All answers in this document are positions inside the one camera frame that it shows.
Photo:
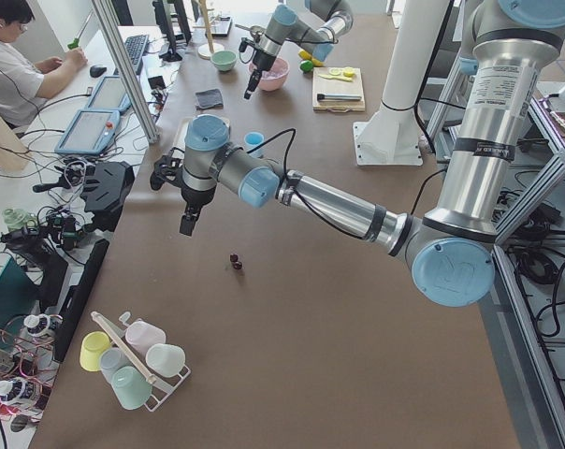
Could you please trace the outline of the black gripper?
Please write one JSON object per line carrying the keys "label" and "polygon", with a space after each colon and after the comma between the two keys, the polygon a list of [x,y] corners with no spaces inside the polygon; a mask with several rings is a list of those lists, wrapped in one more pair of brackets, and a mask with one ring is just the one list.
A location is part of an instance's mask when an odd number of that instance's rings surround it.
{"label": "black gripper", "polygon": [[186,203],[181,217],[179,232],[184,236],[192,236],[202,208],[214,198],[215,187],[208,190],[197,190],[186,184],[181,188],[181,196]]}
{"label": "black gripper", "polygon": [[244,91],[243,98],[250,99],[255,89],[258,87],[261,81],[261,73],[269,72],[276,62],[276,56],[261,50],[259,47],[254,48],[254,56],[252,63],[254,68],[252,69],[252,74],[249,78],[247,88]]}

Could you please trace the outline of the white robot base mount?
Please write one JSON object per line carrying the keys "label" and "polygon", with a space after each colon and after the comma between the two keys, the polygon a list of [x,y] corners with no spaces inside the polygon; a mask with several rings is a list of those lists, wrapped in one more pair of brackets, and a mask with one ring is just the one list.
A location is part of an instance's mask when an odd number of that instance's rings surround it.
{"label": "white robot base mount", "polygon": [[405,4],[382,94],[381,106],[366,122],[354,123],[360,166],[420,166],[421,129],[416,102],[442,26],[453,3],[412,0]]}

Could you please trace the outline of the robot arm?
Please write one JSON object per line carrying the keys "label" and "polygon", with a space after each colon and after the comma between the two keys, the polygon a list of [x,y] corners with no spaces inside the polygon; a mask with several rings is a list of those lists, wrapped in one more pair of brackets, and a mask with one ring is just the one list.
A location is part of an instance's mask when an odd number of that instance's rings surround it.
{"label": "robot arm", "polygon": [[[384,128],[397,118],[397,130],[416,107],[429,63],[440,45],[452,1],[407,1],[383,91],[382,105],[359,129],[363,151],[398,149],[383,142]],[[240,50],[254,48],[244,98],[250,99],[263,72],[273,66],[285,42],[293,42],[323,62],[340,37],[351,31],[349,1],[305,1],[325,23],[317,29],[286,5],[278,5],[262,36],[243,38]],[[565,1],[466,1],[461,55],[477,68],[437,206],[423,219],[395,214],[383,206],[312,179],[282,165],[254,158],[230,142],[228,124],[201,114],[187,125],[181,195],[186,202],[181,230],[191,236],[201,208],[214,197],[217,183],[245,203],[260,208],[276,197],[285,206],[308,210],[349,237],[381,244],[405,260],[419,291],[449,307],[467,306],[494,283],[489,249],[497,231],[492,223],[506,170],[514,160],[532,94],[541,70],[553,63],[565,39]],[[416,31],[417,13],[432,13],[430,36]]]}
{"label": "robot arm", "polygon": [[339,38],[347,34],[353,26],[352,9],[347,1],[305,1],[305,7],[324,21],[317,29],[301,20],[297,13],[287,5],[278,5],[268,26],[260,37],[244,37],[239,44],[239,52],[248,46],[254,49],[252,63],[254,69],[250,76],[244,98],[250,99],[262,76],[274,65],[286,41],[295,43],[315,59],[323,62],[333,50]]}

